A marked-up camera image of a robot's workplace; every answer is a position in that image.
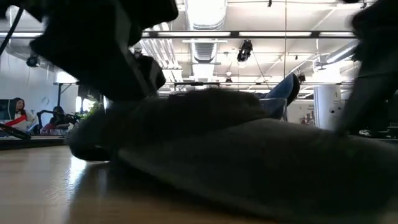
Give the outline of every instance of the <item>ceiling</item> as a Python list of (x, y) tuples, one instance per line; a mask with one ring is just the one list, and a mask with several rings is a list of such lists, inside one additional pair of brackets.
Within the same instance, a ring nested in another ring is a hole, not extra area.
[[(200, 0), (203, 5), (212, 4), (219, 0)], [(228, 0), (223, 30), (332, 30), (350, 31), (349, 21), (353, 14), (360, 10), (362, 4), (342, 4), (335, 0), (288, 0), (272, 1), (268, 7), (266, 1)], [(184, 0), (177, 0), (180, 14), (176, 20), (168, 24), (170, 30), (189, 30), (187, 12)], [(16, 14), (16, 9), (11, 9), (8, 18)], [(203, 17), (211, 16), (203, 7)], [(6, 32), (10, 27), (9, 22), (0, 22), (0, 31)], [(39, 32), (42, 24), (35, 21), (30, 15), (22, 16), (16, 32)], [(306, 75), (307, 82), (328, 82), (327, 77), (313, 76), (312, 61), (318, 54), (332, 53), (349, 43), (350, 39), (252, 39), (252, 55), (244, 67), (238, 66), (236, 60), (238, 50), (243, 39), (225, 39), (225, 43), (217, 44), (216, 57), (212, 63), (216, 64), (213, 76), (209, 81), (223, 82), (227, 72), (231, 73), (234, 82), (279, 82), (298, 65), (302, 65), (301, 72)], [(195, 78), (192, 71), (191, 44), (183, 43), (183, 39), (172, 39), (173, 57), (176, 58), (180, 77), (171, 82)], [(154, 42), (153, 47), (158, 47), (162, 55), (172, 52), (162, 50), (160, 42)], [(338, 67), (343, 79), (351, 76), (357, 65), (350, 60), (343, 60), (334, 65)]]

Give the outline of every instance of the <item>computer monitor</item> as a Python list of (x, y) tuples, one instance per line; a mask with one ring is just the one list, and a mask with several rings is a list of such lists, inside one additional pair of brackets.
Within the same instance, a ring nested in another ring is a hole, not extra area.
[(0, 121), (15, 119), (16, 102), (14, 100), (0, 100)]

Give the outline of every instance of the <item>woman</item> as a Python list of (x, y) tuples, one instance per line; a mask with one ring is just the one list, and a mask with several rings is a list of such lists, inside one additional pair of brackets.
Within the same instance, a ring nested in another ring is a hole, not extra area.
[(25, 110), (25, 101), (23, 99), (17, 97), (13, 101), (16, 103), (15, 118), (5, 125), (21, 131), (27, 131), (35, 122), (35, 117)]

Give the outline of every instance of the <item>white column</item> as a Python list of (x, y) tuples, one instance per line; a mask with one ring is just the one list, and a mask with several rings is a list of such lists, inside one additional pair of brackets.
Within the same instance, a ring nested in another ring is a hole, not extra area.
[(332, 130), (343, 110), (339, 85), (317, 86), (313, 92), (315, 126)]

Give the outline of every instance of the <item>gray fabric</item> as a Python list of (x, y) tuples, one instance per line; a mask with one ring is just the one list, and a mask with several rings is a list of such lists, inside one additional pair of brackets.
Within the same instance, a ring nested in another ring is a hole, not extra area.
[(271, 119), (118, 154), (176, 188), (294, 223), (376, 223), (398, 172), (393, 145)]

